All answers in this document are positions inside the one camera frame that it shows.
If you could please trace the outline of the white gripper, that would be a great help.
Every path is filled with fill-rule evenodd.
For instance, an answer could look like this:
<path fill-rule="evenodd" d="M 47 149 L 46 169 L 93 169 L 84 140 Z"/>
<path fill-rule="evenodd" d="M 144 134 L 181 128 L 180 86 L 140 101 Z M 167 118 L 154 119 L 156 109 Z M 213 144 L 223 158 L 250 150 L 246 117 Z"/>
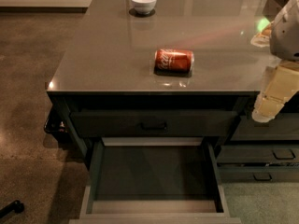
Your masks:
<path fill-rule="evenodd" d="M 263 72 L 262 87 L 258 94 L 252 118 L 260 123 L 274 119 L 283 106 L 299 91 L 299 0 L 289 0 L 276 15 L 256 34 L 250 44 L 265 48 L 281 61 L 276 67 L 267 66 Z"/>

